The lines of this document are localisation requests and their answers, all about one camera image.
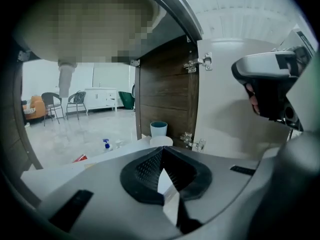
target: white cup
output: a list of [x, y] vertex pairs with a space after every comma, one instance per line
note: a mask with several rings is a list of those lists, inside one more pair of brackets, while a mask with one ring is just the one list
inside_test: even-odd
[[168, 124], [166, 122], [152, 122], [150, 123], [151, 137], [166, 136]]

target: spray bottle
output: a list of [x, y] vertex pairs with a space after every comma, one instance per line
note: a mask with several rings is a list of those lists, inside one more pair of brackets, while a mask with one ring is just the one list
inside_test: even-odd
[[105, 143], [104, 144], [105, 152], [109, 152], [109, 151], [113, 150], [112, 145], [109, 144], [109, 139], [108, 138], [104, 138], [102, 141]]

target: white dresser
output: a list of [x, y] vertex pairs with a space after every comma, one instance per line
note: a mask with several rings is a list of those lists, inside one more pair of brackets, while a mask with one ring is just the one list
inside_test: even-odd
[[84, 105], [87, 110], [114, 108], [117, 111], [117, 89], [107, 87], [92, 87], [86, 92]]

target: tiled floor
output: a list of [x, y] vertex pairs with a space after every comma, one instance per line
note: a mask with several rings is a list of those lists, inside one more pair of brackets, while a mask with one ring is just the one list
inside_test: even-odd
[[137, 140], [136, 118], [133, 110], [90, 112], [69, 120], [47, 119], [26, 128], [32, 148], [43, 168], [72, 163], [82, 154], [94, 157], [106, 152], [103, 139], [109, 139], [113, 148], [116, 141], [123, 145]]

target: white wall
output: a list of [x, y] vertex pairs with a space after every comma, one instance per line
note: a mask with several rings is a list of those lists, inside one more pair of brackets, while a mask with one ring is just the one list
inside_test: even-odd
[[58, 92], [58, 85], [59, 70], [56, 62], [39, 59], [23, 63], [22, 100], [41, 96], [45, 92]]
[[[77, 91], [84, 91], [92, 87], [93, 63], [79, 63], [72, 74], [69, 96]], [[28, 100], [31, 96], [41, 96], [46, 92], [59, 93], [59, 70], [58, 63], [44, 59], [23, 63], [22, 66], [22, 100]], [[68, 98], [62, 99], [63, 112], [66, 113]], [[68, 112], [76, 111], [75, 108], [68, 109]]]
[[[95, 63], [93, 71], [94, 87], [116, 88], [117, 92], [131, 93], [135, 82], [135, 68], [123, 63]], [[118, 94], [118, 106], [123, 103]]]

